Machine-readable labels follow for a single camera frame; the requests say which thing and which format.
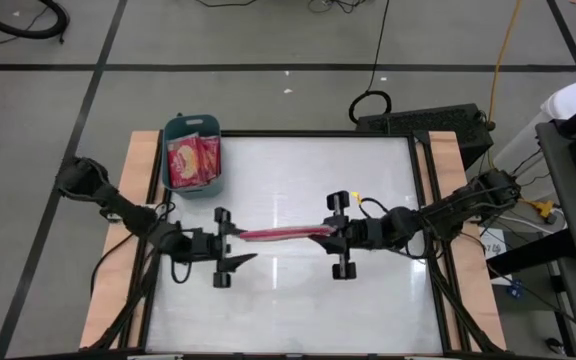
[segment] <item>cable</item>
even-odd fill
[[[489,264],[486,264],[488,266],[488,269],[490,271],[492,271],[493,273],[495,273],[495,275],[506,279],[507,281],[510,281],[512,283],[512,280],[510,280],[508,277],[501,275],[497,270],[493,269]],[[542,298],[539,294],[537,294],[535,291],[527,288],[524,284],[522,283],[517,283],[515,282],[516,285],[520,286],[522,289],[524,289],[527,293],[531,294],[532,296],[534,296],[537,300],[541,301],[544,305],[550,307],[551,309],[553,309],[555,312],[558,312],[561,316],[565,317],[566,319],[572,321],[573,323],[575,323],[576,325],[576,319],[572,316],[569,315],[567,312],[563,311],[560,307],[555,306],[553,304],[551,304],[549,301],[547,301],[546,299]]]
[[[437,230],[434,226],[428,222],[425,217],[421,217],[421,220],[426,224],[427,228],[424,231],[427,234],[427,231],[430,230],[430,233],[433,234],[434,238],[438,240],[443,249],[446,249],[450,246],[450,241],[443,241],[441,237],[439,237]],[[485,251],[485,247],[481,243],[481,241],[477,240],[477,243],[482,246],[482,250]],[[390,249],[392,252],[395,252],[399,255],[408,257],[410,259],[425,259],[426,265],[428,269],[428,273],[433,284],[442,292],[443,296],[448,300],[452,308],[454,309],[455,315],[461,320],[464,324],[466,330],[470,333],[472,339],[477,343],[479,348],[482,352],[489,352],[489,353],[504,353],[505,351],[496,346],[486,335],[486,333],[481,330],[477,322],[472,318],[468,310],[464,307],[463,303],[460,301],[459,297],[456,295],[455,292],[450,287],[448,280],[446,280],[445,276],[442,274],[441,269],[439,268],[439,264],[437,263],[438,259],[444,255],[445,251],[441,254],[437,254],[437,249],[433,245],[433,240],[430,236],[424,237],[424,254],[421,257],[411,256],[410,254],[404,254],[399,251],[395,251],[394,249]]]
[[[342,10],[343,12],[345,12],[346,14],[352,13],[353,11],[355,11],[355,8],[356,8],[357,6],[359,6],[359,5],[363,4],[364,2],[366,2],[366,0],[357,0],[356,2],[350,4],[350,3],[347,3],[347,2],[344,2],[344,1],[341,1],[341,0],[329,0],[329,1],[332,1],[332,2],[336,3],[337,5],[339,5],[339,7],[341,8],[341,10]],[[345,5],[345,6],[350,6],[350,10],[346,9],[346,8],[344,7],[344,5]]]
[[[519,233],[516,232],[515,230],[513,230],[510,226],[508,226],[508,225],[506,225],[506,224],[504,224],[504,223],[501,223],[501,222],[497,223],[497,225],[503,226],[504,228],[506,228],[506,230],[508,230],[508,231],[510,231],[511,233],[513,233],[513,235],[515,235],[516,237],[518,237],[518,238],[520,238],[521,240],[523,240],[526,244],[529,244],[529,243],[531,242],[530,240],[526,239],[526,238],[523,237],[522,235],[519,235]]]
[[[377,62],[379,61],[379,52],[381,51],[381,39],[384,37],[384,28],[386,27],[386,18],[388,15],[388,7],[390,6],[390,0],[386,0],[386,8],[384,8],[384,15],[381,19],[381,30],[379,30],[379,41],[377,42],[377,53],[375,54],[375,61],[372,64],[372,73],[370,75],[370,83],[368,83],[368,88],[366,92],[370,91],[372,88],[372,83],[375,80],[375,71],[377,70]]]
[[[552,209],[552,211],[561,214],[561,218],[564,220],[564,226],[561,228],[563,229],[567,229],[568,228],[568,221],[566,220],[566,214],[564,214],[564,211],[561,209]]]
[[[553,233],[554,233],[553,231],[546,230],[546,229],[542,228],[541,226],[538,226],[538,225],[535,225],[535,224],[531,223],[530,221],[526,221],[526,220],[522,220],[522,219],[515,219],[515,218],[511,218],[511,217],[504,216],[504,215],[499,215],[499,218],[500,218],[500,219],[504,219],[504,220],[508,220],[508,221],[514,221],[514,222],[517,222],[517,223],[520,223],[520,224],[524,224],[524,225],[530,226],[531,228],[537,229],[537,230],[539,230],[539,231],[541,231],[541,232],[544,232],[544,233],[546,233],[546,234],[553,234]]]
[[[130,240],[130,238],[133,235],[134,234],[131,233],[130,235],[126,236],[125,239],[121,240],[119,243],[117,243],[117,245],[113,246],[110,250],[108,250],[107,253],[104,254],[104,256],[101,257],[101,259],[99,259],[99,261],[97,261],[95,268],[92,270],[92,275],[90,275],[90,297],[92,297],[92,293],[95,290],[95,280],[97,280],[97,271],[99,270],[99,267],[101,266],[101,264],[104,262],[104,260],[106,260],[106,258],[108,256],[110,256],[110,254],[112,254],[117,249],[119,249],[122,245],[127,243],[128,240]]]
[[[317,10],[315,8],[313,8],[312,4],[315,2],[321,2],[323,4],[323,10]],[[308,1],[308,10],[310,10],[310,12],[314,13],[314,14],[321,14],[321,13],[325,13],[330,11],[330,9],[332,9],[334,4],[337,4],[341,10],[346,13],[346,14],[350,14],[352,13],[355,8],[363,3],[365,3],[366,0],[357,0],[354,3],[347,3],[345,1],[341,1],[341,0],[309,0]]]
[[[177,273],[175,272],[175,262],[170,259],[170,275],[172,276],[172,281],[177,284],[183,284],[190,278],[190,272],[192,271],[192,262],[189,262],[186,268],[186,276],[183,280],[179,281],[177,278]]]
[[[446,204],[446,205],[440,207],[439,209],[435,209],[434,211],[426,214],[426,216],[430,216],[430,215],[436,214],[437,212],[442,211],[442,210],[445,209],[445,208],[454,206],[455,204],[458,204],[458,203],[460,203],[460,202],[462,202],[462,201],[464,201],[464,200],[470,199],[470,198],[472,198],[472,197],[479,196],[479,195],[481,195],[481,194],[486,194],[486,193],[489,193],[489,192],[494,192],[494,191],[497,191],[497,190],[507,189],[507,188],[509,188],[509,187],[510,187],[510,186],[497,186],[497,187],[490,188],[490,189],[486,189],[486,190],[475,191],[474,193],[472,193],[472,194],[470,194],[470,195],[466,195],[466,196],[464,196],[464,197],[462,197],[462,198],[457,199],[455,202],[453,202],[453,203],[451,203],[451,204]]]
[[[510,175],[515,175],[517,173],[517,171],[528,161],[530,161],[530,159],[534,158],[535,156],[537,156],[539,153],[541,152],[541,148],[539,148],[539,150],[535,151],[534,154],[528,156],[528,158],[522,162],[519,163],[519,165],[517,165],[517,167],[515,168],[515,170],[513,170]]]
[[[245,3],[230,3],[230,4],[206,4],[202,0],[195,0],[195,1],[200,3],[201,5],[203,5],[205,7],[226,7],[226,6],[248,6],[248,5],[256,2],[257,0],[249,0],[248,2],[245,2]]]
[[[152,225],[152,228],[148,231],[146,237],[150,235],[152,231],[155,230],[157,224],[163,220],[165,220],[172,211],[176,208],[175,203],[170,202],[169,195],[164,197],[165,200],[161,202],[159,205],[155,207],[155,211],[162,205],[166,206],[166,210],[159,215],[157,221]],[[155,253],[159,253],[157,248],[153,248],[144,258],[144,263],[150,259]],[[139,304],[141,298],[148,293],[151,288],[155,285],[157,274],[159,270],[159,261],[160,257],[155,257],[153,261],[148,264],[148,269],[146,269],[145,274],[141,277],[141,281],[135,287],[135,289],[128,294],[126,304],[121,309],[113,323],[106,329],[103,335],[97,340],[93,345],[90,346],[91,349],[108,349],[114,342],[115,338],[121,332],[121,329],[126,325],[128,319],[130,319],[132,313],[134,312],[135,308]]]
[[[364,210],[363,206],[361,206],[365,202],[371,202],[373,204],[377,204],[377,206],[379,206],[384,213],[386,213],[386,214],[388,213],[388,209],[386,209],[386,207],[383,206],[379,201],[377,201],[373,198],[362,198],[361,201],[359,202],[359,210],[361,210],[361,212],[364,214],[364,216],[366,216],[368,219],[372,219],[372,216],[370,216],[368,214],[368,212],[366,210]]]
[[[168,207],[166,208],[166,211],[159,215],[159,217],[157,218],[157,222],[155,223],[155,225],[153,225],[153,228],[150,230],[152,231],[156,224],[159,223],[160,221],[162,221],[164,219],[164,217],[168,216],[168,214],[170,214],[173,210],[175,210],[175,208],[177,207],[177,205],[175,205],[175,203],[169,202],[169,203],[160,203],[159,205],[157,205],[155,207],[155,211],[157,211],[157,209],[162,206],[162,205],[168,205]],[[108,250],[108,252],[106,252],[101,259],[99,259],[99,261],[97,261],[97,264],[95,265],[94,269],[92,270],[92,275],[90,276],[90,296],[92,297],[92,293],[95,290],[95,281],[97,279],[97,271],[99,271],[99,267],[101,266],[101,264],[108,258],[108,256],[110,256],[113,252],[117,251],[117,249],[119,249],[120,247],[122,247],[125,243],[128,242],[128,240],[130,240],[130,238],[133,236],[134,234],[129,234],[128,236],[126,236],[125,239],[121,240],[119,243],[117,243],[117,245],[113,246],[110,250]]]
[[[0,21],[0,31],[9,35],[27,38],[27,39],[48,39],[66,31],[69,23],[69,17],[64,8],[53,0],[39,0],[57,15],[57,21],[53,26],[45,30],[28,30],[17,29]]]
[[[42,16],[46,13],[46,11],[48,11],[48,9],[49,9],[49,7],[46,6],[42,12],[40,12],[37,16],[35,16],[34,19],[32,19],[32,22],[30,22],[30,25],[28,25],[24,30],[30,30],[30,28],[31,28],[33,25],[35,25],[35,22],[37,22],[37,20],[38,20],[40,17],[42,17]],[[0,41],[0,45],[1,45],[1,44],[5,44],[5,43],[9,43],[9,42],[14,41],[14,40],[17,40],[17,39],[19,39],[19,36],[13,36],[13,37],[8,38],[8,39],[6,39],[6,40],[1,40],[1,41]]]
[[[372,83],[375,80],[375,72],[377,71],[377,62],[379,61],[379,52],[381,51],[381,39],[384,36],[384,28],[386,27],[386,18],[388,15],[388,7],[389,6],[390,6],[390,0],[386,0],[386,7],[384,8],[384,15],[383,15],[383,18],[381,19],[381,30],[379,31],[379,41],[377,43],[377,52],[375,54],[375,61],[372,64],[372,72],[370,74],[370,83],[368,83],[368,88],[366,89],[366,91],[364,91],[363,94],[359,95],[355,100],[353,100],[353,102],[350,104],[350,108],[348,108],[348,117],[350,118],[350,121],[352,121],[355,124],[359,123],[359,121],[355,117],[355,107],[357,106],[357,104],[359,104],[359,102],[361,102],[361,100],[367,98],[368,96],[372,96],[372,95],[381,96],[386,101],[386,110],[384,111],[384,114],[387,114],[392,110],[392,99],[390,99],[390,96],[385,91],[370,90],[372,88]]]
[[[504,54],[506,53],[506,47],[508,46],[508,40],[510,39],[510,34],[512,33],[512,29],[515,26],[515,20],[517,20],[517,14],[519,14],[519,9],[521,8],[521,3],[523,0],[517,0],[515,3],[515,9],[512,12],[512,17],[510,18],[510,23],[508,24],[508,28],[506,29],[506,36],[504,37],[504,42],[501,45],[501,49],[499,50],[499,55],[497,56],[497,63],[495,64],[495,74],[492,78],[492,86],[490,88],[490,108],[488,109],[488,121],[487,125],[492,126],[494,122],[492,121],[494,110],[495,110],[495,91],[497,87],[497,77],[499,75],[499,67],[501,66],[501,62],[504,58]],[[491,169],[495,168],[495,164],[493,163],[492,159],[490,158],[490,152],[488,152],[488,165]]]
[[[532,185],[532,184],[534,184],[535,181],[537,181],[537,180],[539,180],[539,179],[547,178],[548,176],[550,176],[550,171],[548,171],[548,173],[545,174],[545,175],[535,176],[532,180],[530,180],[530,181],[527,182],[526,184],[517,184],[517,185],[519,185],[519,186],[521,186],[521,187],[525,187],[525,186],[528,186],[528,185]]]
[[[488,231],[488,230],[490,230],[490,229],[486,229],[486,231],[485,231],[485,232],[488,233],[488,235],[492,236],[493,238],[495,238],[495,239],[496,239],[497,241],[499,241],[500,243],[506,245],[506,247],[509,248],[510,250],[514,249],[513,246],[510,246],[510,244],[508,244],[506,241],[504,241],[503,239],[500,239],[497,235],[491,233],[491,232]]]
[[[465,232],[460,232],[461,235],[465,235],[468,238],[472,239],[471,241],[474,241],[477,245],[481,246],[481,249],[484,251],[484,256],[486,255],[486,245],[484,245],[480,239],[477,239],[476,237],[470,235],[470,234],[466,234]]]

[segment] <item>black cable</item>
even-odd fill
[[[363,4],[364,2],[366,2],[366,0],[357,0],[356,2],[350,4],[350,3],[347,3],[347,2],[344,2],[344,1],[341,1],[341,0],[330,0],[330,1],[332,1],[332,2],[336,3],[337,5],[339,5],[339,7],[341,8],[341,10],[342,10],[343,12],[345,12],[346,14],[352,13],[353,11],[355,11],[355,8],[356,8],[357,6],[359,6],[359,5]]]
[[[526,184],[517,184],[517,185],[519,185],[519,186],[521,186],[521,187],[528,186],[528,185],[532,185],[535,181],[537,181],[537,180],[539,180],[539,179],[547,178],[548,176],[550,176],[550,171],[548,171],[548,173],[545,174],[545,175],[535,176],[532,180],[530,180],[530,181],[529,181],[528,183],[526,183]]]
[[[226,7],[226,6],[248,6],[257,0],[249,0],[248,2],[245,2],[245,3],[230,3],[230,4],[206,4],[202,0],[195,0],[195,1],[200,3],[201,5],[203,5],[205,7]]]
[[[162,205],[168,205],[166,211],[159,215],[159,217],[157,218],[157,222],[155,223],[155,225],[153,225],[153,228],[149,231],[149,233],[155,228],[156,224],[158,224],[160,221],[163,220],[164,217],[168,216],[168,214],[170,214],[173,210],[175,210],[175,208],[177,207],[177,205],[175,205],[175,203],[160,203],[159,205],[157,205],[155,207],[155,211],[157,211],[157,209],[162,206]],[[125,239],[121,240],[119,243],[117,243],[117,245],[113,246],[110,250],[108,250],[107,253],[105,253],[101,259],[99,259],[99,261],[97,261],[97,264],[95,265],[95,268],[92,270],[92,275],[90,276],[90,296],[92,297],[92,293],[95,290],[95,280],[97,278],[97,271],[99,270],[99,267],[101,266],[101,264],[106,260],[106,258],[108,258],[108,256],[110,256],[113,252],[115,252],[117,249],[119,249],[122,245],[124,245],[125,243],[128,242],[128,240],[130,240],[130,238],[133,236],[134,234],[130,234],[128,235]]]
[[[462,197],[462,198],[457,199],[456,201],[454,201],[454,202],[451,203],[451,204],[446,204],[446,205],[440,207],[439,209],[435,209],[434,211],[426,214],[426,216],[430,216],[430,215],[436,214],[436,213],[438,213],[439,211],[442,211],[442,210],[445,209],[445,208],[452,207],[452,206],[454,206],[454,205],[457,204],[457,203],[460,203],[460,202],[462,202],[462,201],[464,201],[464,200],[473,198],[473,197],[475,197],[475,196],[479,196],[479,195],[481,195],[481,194],[486,194],[486,193],[489,193],[489,192],[494,192],[494,191],[497,191],[497,190],[507,189],[507,188],[509,188],[509,187],[510,187],[510,186],[496,186],[496,187],[494,187],[494,188],[490,188],[490,189],[486,189],[486,190],[475,191],[475,192],[472,193],[472,194],[469,194],[469,195],[466,195],[466,196],[464,196],[464,197]]]
[[[155,207],[155,211],[162,205],[166,206],[166,211],[164,211],[159,217],[157,221],[152,225],[146,237],[150,235],[152,231],[154,231],[159,224],[159,222],[165,220],[167,216],[175,210],[177,207],[175,203],[170,201],[164,201]],[[158,252],[157,248],[153,248],[144,258],[144,262],[146,262],[150,257],[155,253]],[[156,257],[153,261],[150,262],[148,265],[148,269],[146,270],[145,274],[142,276],[141,281],[138,286],[135,287],[133,292],[128,294],[126,304],[121,309],[113,323],[106,329],[104,334],[101,336],[97,342],[95,342],[90,348],[92,349],[109,349],[112,343],[115,341],[115,338],[121,332],[121,329],[126,325],[128,319],[130,319],[132,313],[135,310],[135,307],[139,304],[141,298],[148,293],[151,288],[155,285],[157,279],[157,273],[159,269],[159,259],[160,257]]]
[[[490,229],[486,229],[486,231],[484,231],[484,233],[488,233],[488,235],[492,236],[493,238],[495,238],[497,241],[499,241],[502,244],[505,244],[507,248],[509,248],[510,250],[514,249],[514,247],[510,246],[510,244],[508,244],[506,241],[504,241],[503,239],[500,239],[497,235],[491,233],[490,231],[488,231]]]
[[[428,229],[430,229],[430,232],[434,235],[435,239],[438,240],[442,244],[443,249],[450,246],[451,242],[454,239],[451,239],[450,241],[443,241],[438,236],[437,230],[434,228],[434,226],[431,223],[428,222],[427,219],[422,217],[421,220],[424,221],[424,223],[426,223],[426,226],[427,226],[427,228],[424,231],[428,231]],[[469,236],[469,237],[473,238],[474,240],[477,240],[476,238],[474,238],[471,235],[468,235],[468,234],[464,234],[464,235]],[[395,251],[393,249],[390,249],[390,250],[392,252],[395,252],[399,255],[402,255],[402,256],[405,256],[405,257],[408,257],[411,259],[415,259],[415,260],[425,259],[426,264],[427,264],[428,273],[430,275],[430,278],[431,278],[433,284],[435,284],[435,286],[437,286],[437,288],[439,288],[439,290],[442,292],[444,297],[448,300],[448,302],[450,303],[450,305],[454,309],[456,316],[464,324],[467,331],[470,333],[470,335],[472,336],[473,340],[477,343],[479,348],[483,352],[504,353],[505,351],[503,349],[499,348],[498,346],[496,346],[490,340],[490,338],[488,338],[488,335],[486,335],[486,333],[483,330],[481,330],[481,328],[479,327],[477,322],[472,318],[472,316],[470,315],[468,310],[464,307],[463,303],[459,300],[457,295],[450,288],[450,285],[448,284],[448,280],[441,273],[441,269],[439,268],[439,264],[437,261],[441,256],[444,255],[445,251],[442,251],[441,254],[438,254],[437,249],[433,246],[433,241],[431,240],[430,236],[425,236],[424,240],[425,240],[424,241],[424,254],[422,257],[415,257],[414,255],[411,256],[410,254],[404,254],[404,253],[401,253],[399,251]],[[485,247],[483,246],[481,241],[477,240],[477,243],[482,246],[482,250],[485,252]]]
[[[519,169],[521,169],[522,166],[524,166],[525,163],[527,163],[528,161],[530,161],[530,159],[534,158],[535,156],[537,156],[539,153],[541,152],[541,148],[539,148],[539,150],[535,151],[534,154],[528,156],[524,161],[520,162],[519,165],[517,165],[517,167],[515,168],[515,170],[513,170],[510,175],[515,175],[517,173],[517,171],[519,171]]]
[[[386,0],[386,8],[384,9],[384,16],[381,19],[381,30],[379,30],[379,42],[377,42],[377,53],[375,54],[375,61],[372,64],[372,74],[370,75],[370,83],[366,92],[370,91],[372,88],[372,83],[375,79],[375,71],[377,70],[377,62],[379,61],[379,52],[381,51],[381,39],[384,37],[384,28],[386,27],[386,18],[388,15],[388,7],[390,6],[390,0]]]
[[[57,21],[53,26],[45,30],[17,29],[0,21],[0,31],[9,35],[27,39],[49,39],[59,34],[63,34],[63,32],[66,31],[69,22],[68,15],[66,15],[64,8],[53,0],[39,0],[39,2],[46,5],[46,7],[50,8],[50,10],[57,15]]]
[[[312,3],[314,3],[315,1],[319,1],[322,4],[324,4],[323,10],[313,9]],[[308,10],[310,10],[310,12],[313,14],[322,14],[322,13],[330,11],[330,9],[332,9],[332,3],[329,3],[326,0],[310,0],[310,1],[308,1]]]
[[[323,4],[323,8],[321,10],[317,10],[317,9],[313,8],[312,4],[315,1],[321,2]],[[354,3],[348,3],[345,1],[341,1],[341,0],[309,0],[307,7],[308,7],[308,10],[310,10],[310,12],[312,12],[314,14],[321,14],[321,13],[325,13],[325,12],[330,11],[330,9],[332,9],[333,5],[337,4],[344,13],[350,14],[355,10],[355,8],[357,6],[359,6],[365,2],[366,2],[366,0],[357,0]]]
[[[517,233],[515,230],[513,230],[510,226],[502,223],[502,222],[498,222],[497,225],[501,225],[503,227],[505,227],[508,231],[510,231],[511,233],[513,233],[513,235],[515,235],[516,237],[520,238],[521,240],[523,240],[526,244],[530,243],[530,240],[526,239],[525,237],[519,235],[519,233]]]
[[[184,277],[183,280],[179,281],[179,279],[177,278],[177,273],[175,272],[175,262],[172,261],[172,258],[170,259],[170,275],[172,276],[172,281],[174,281],[175,283],[183,284],[186,281],[188,281],[188,279],[190,278],[191,271],[192,271],[192,262],[189,262],[186,267],[186,276]]]
[[[368,214],[368,212],[366,210],[364,210],[364,208],[362,206],[364,202],[371,202],[373,204],[377,204],[377,206],[379,206],[385,214],[388,213],[388,209],[386,209],[386,207],[383,206],[379,201],[377,201],[373,198],[362,198],[360,203],[359,203],[359,210],[361,210],[361,213],[364,214],[364,216],[368,219],[372,219],[372,216],[370,216],[370,214]]]
[[[49,7],[46,6],[42,12],[40,12],[37,16],[34,17],[34,19],[32,19],[32,21],[30,22],[30,25],[28,25],[24,30],[30,30],[30,28],[33,25],[35,25],[35,22],[37,22],[37,20],[39,20],[39,18],[42,17],[46,13],[46,11],[48,11],[48,9],[49,9]],[[8,38],[6,40],[1,40],[0,45],[9,43],[9,42],[17,40],[17,39],[19,39],[19,36],[13,36],[13,37]]]
[[[486,160],[486,155],[488,154],[488,152],[490,152],[490,150],[486,150],[486,152],[481,156],[481,162],[479,163],[479,171],[477,172],[477,174],[479,175],[481,175],[481,171],[483,170],[484,160]]]
[[[386,18],[388,15],[388,7],[390,6],[390,0],[386,0],[386,8],[384,9],[384,15],[381,19],[381,30],[379,31],[379,42],[377,43],[377,53],[375,54],[375,61],[372,65],[372,72],[370,74],[370,83],[368,84],[368,88],[364,91],[363,94],[359,95],[353,102],[350,104],[350,108],[348,108],[348,117],[350,121],[355,124],[358,124],[359,121],[355,117],[355,107],[361,100],[367,98],[368,96],[377,95],[381,96],[386,101],[386,110],[384,114],[389,113],[392,110],[392,99],[390,95],[388,95],[385,91],[381,90],[370,90],[372,88],[372,83],[375,79],[375,72],[377,71],[377,62],[379,61],[379,52],[381,51],[381,39],[384,36],[384,28],[386,27]]]
[[[486,255],[486,245],[484,245],[480,239],[477,239],[476,237],[470,235],[470,234],[466,234],[465,232],[461,232],[461,235],[465,235],[468,238],[472,239],[471,241],[473,241],[475,244],[479,245],[481,247],[481,249],[484,251],[484,256]]]
[[[495,273],[497,276],[506,279],[507,281],[512,283],[512,280],[510,280],[507,276],[501,275],[497,270],[493,269],[490,265],[488,265],[488,269],[490,271],[492,271],[493,273]],[[553,304],[551,304],[549,301],[547,301],[546,299],[542,298],[539,294],[537,294],[535,291],[527,288],[524,284],[522,283],[517,283],[515,282],[516,285],[520,286],[522,289],[526,290],[527,293],[531,294],[532,296],[534,296],[537,300],[541,301],[544,305],[550,307],[551,309],[553,309],[555,312],[559,313],[561,316],[565,317],[566,319],[570,320],[571,322],[575,323],[576,325],[576,319],[572,316],[569,315],[567,312],[563,311],[560,307],[555,306]]]
[[[104,256],[101,257],[101,259],[99,259],[99,261],[97,261],[95,268],[92,270],[92,275],[90,275],[90,297],[92,297],[92,293],[95,290],[95,280],[97,279],[97,271],[99,270],[99,267],[101,266],[101,264],[104,262],[104,260],[106,260],[106,258],[108,256],[110,256],[110,254],[112,254],[117,249],[119,249],[122,245],[127,243],[128,240],[130,240],[130,238],[133,235],[134,234],[131,233],[130,235],[126,236],[125,239],[121,240],[119,243],[117,243],[117,245],[113,246],[110,250],[108,250],[107,253],[104,254]]]

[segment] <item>yellow cable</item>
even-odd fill
[[[506,37],[504,38],[504,43],[501,45],[501,50],[499,50],[499,56],[497,57],[497,64],[495,65],[495,75],[492,78],[492,88],[490,89],[490,108],[488,109],[488,122],[492,121],[493,111],[495,109],[495,88],[497,86],[497,76],[499,75],[499,67],[501,66],[501,61],[504,58],[506,52],[506,46],[508,45],[508,40],[510,39],[510,34],[512,33],[512,28],[515,26],[515,20],[517,19],[517,14],[519,14],[519,9],[521,8],[521,3],[523,0],[517,0],[515,3],[515,10],[512,12],[512,17],[510,18],[510,24],[506,29]],[[490,151],[488,151],[488,165],[490,168],[495,168],[492,159],[490,158]]]

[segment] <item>white tabletop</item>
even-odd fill
[[[357,191],[387,208],[417,208],[408,143],[402,138],[224,138],[225,189],[210,199],[174,195],[170,220],[216,232],[215,207],[238,227],[320,224],[326,195]],[[347,215],[363,218],[351,199]],[[381,210],[366,210],[375,217]],[[352,250],[357,279],[335,281],[326,255],[303,239],[246,243],[230,237],[232,255],[257,253],[212,287],[214,262],[193,264],[186,284],[162,257],[147,350],[210,353],[440,354],[426,267],[388,251]],[[420,252],[417,234],[411,250]],[[178,264],[177,276],[185,275]]]

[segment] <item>gray floor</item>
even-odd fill
[[[216,9],[190,0],[62,0],[72,18],[65,44],[0,45],[0,329],[111,21],[124,2],[108,64],[287,65],[274,71],[105,71],[91,89],[95,96],[77,152],[105,164],[113,181],[130,133],[161,128],[177,112],[213,114],[226,129],[352,129],[347,107],[365,90],[370,73],[297,71],[294,64],[372,63],[385,6],[372,0],[345,15],[337,8],[312,14],[306,0]],[[576,6],[556,4],[576,42]],[[379,62],[493,65],[512,8],[513,2],[500,0],[393,0]],[[37,1],[0,0],[0,19],[17,26],[41,10]],[[48,13],[37,27],[52,21]],[[0,40],[6,37],[0,34]],[[524,1],[505,63],[575,65],[546,1]],[[24,71],[18,64],[39,66]],[[81,71],[67,64],[81,65]],[[378,72],[374,88],[391,94],[394,111],[469,102],[487,111],[492,73],[448,70]],[[573,82],[576,71],[502,73],[493,155],[541,102]],[[366,101],[358,112],[375,114],[382,106]],[[105,231],[94,207],[60,202],[8,356],[76,350]],[[518,343],[512,330],[525,319],[513,319],[502,317],[508,343],[529,354],[532,342]],[[521,339],[548,335],[543,324]]]

